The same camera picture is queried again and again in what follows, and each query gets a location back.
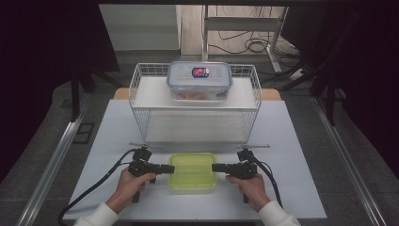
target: plastic food container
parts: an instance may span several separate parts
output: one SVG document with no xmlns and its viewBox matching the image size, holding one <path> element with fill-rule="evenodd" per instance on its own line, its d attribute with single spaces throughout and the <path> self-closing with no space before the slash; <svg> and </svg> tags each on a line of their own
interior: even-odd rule
<svg viewBox="0 0 399 226">
<path fill-rule="evenodd" d="M 175 191 L 212 191 L 217 176 L 212 171 L 216 158 L 212 153 L 176 153 L 169 159 L 175 171 L 169 176 L 169 187 Z"/>
<path fill-rule="evenodd" d="M 167 83 L 177 101 L 225 101 L 232 85 L 227 63 L 172 62 Z"/>
</svg>

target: white table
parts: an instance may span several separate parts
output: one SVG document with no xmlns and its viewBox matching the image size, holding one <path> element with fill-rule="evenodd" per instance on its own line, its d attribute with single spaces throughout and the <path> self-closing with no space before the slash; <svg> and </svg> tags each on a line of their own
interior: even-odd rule
<svg viewBox="0 0 399 226">
<path fill-rule="evenodd" d="M 115 162 L 134 148 L 129 142 L 142 143 L 135 118 L 127 100 L 111 100 L 93 143 L 87 163 L 72 195 L 72 200 L 102 178 Z M 249 138 L 249 145 L 270 148 L 252 149 L 255 156 L 273 170 L 279 186 L 284 209 L 297 218 L 326 218 L 323 205 L 297 140 L 294 127 L 283 101 L 263 101 Z M 217 162 L 237 163 L 234 145 L 155 146 L 150 162 L 167 164 L 177 152 L 211 152 Z M 125 162 L 130 162 L 128 155 Z M 100 187 L 77 203 L 64 217 L 75 220 L 90 214 L 100 202 L 114 192 L 120 171 L 110 176 Z M 243 203 L 236 185 L 218 174 L 215 189 L 207 194 L 175 194 L 168 187 L 168 175 L 158 175 L 155 184 L 147 184 L 140 202 L 120 213 L 122 221 L 248 221 L 257 220 L 255 211 Z M 274 200 L 275 194 L 265 175 L 266 190 Z"/>
</svg>

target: yellow container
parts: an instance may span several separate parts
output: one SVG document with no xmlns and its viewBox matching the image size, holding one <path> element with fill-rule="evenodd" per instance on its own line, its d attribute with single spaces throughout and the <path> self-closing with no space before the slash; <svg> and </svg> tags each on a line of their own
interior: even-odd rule
<svg viewBox="0 0 399 226">
<path fill-rule="evenodd" d="M 216 158 L 212 153 L 175 153 L 169 164 L 175 166 L 170 174 L 169 186 L 176 190 L 210 189 L 216 185 L 217 176 L 212 171 Z"/>
</svg>

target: label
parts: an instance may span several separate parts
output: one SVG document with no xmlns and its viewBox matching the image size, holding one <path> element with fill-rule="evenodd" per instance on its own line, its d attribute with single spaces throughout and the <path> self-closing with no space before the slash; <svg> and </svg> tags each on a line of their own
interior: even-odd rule
<svg viewBox="0 0 399 226">
<path fill-rule="evenodd" d="M 194 68 L 191 75 L 195 78 L 206 78 L 209 76 L 209 69 L 207 68 Z"/>
</svg>

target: black curtain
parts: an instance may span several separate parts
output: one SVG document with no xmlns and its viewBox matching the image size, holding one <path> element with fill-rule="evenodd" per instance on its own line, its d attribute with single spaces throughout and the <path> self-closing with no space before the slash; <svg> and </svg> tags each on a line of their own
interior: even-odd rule
<svg viewBox="0 0 399 226">
<path fill-rule="evenodd" d="M 399 178 L 399 18 L 397 3 L 364 11 L 336 72 L 343 107 Z"/>
<path fill-rule="evenodd" d="M 72 73 L 119 70 L 97 4 L 5 0 L 0 6 L 1 180 Z"/>
</svg>

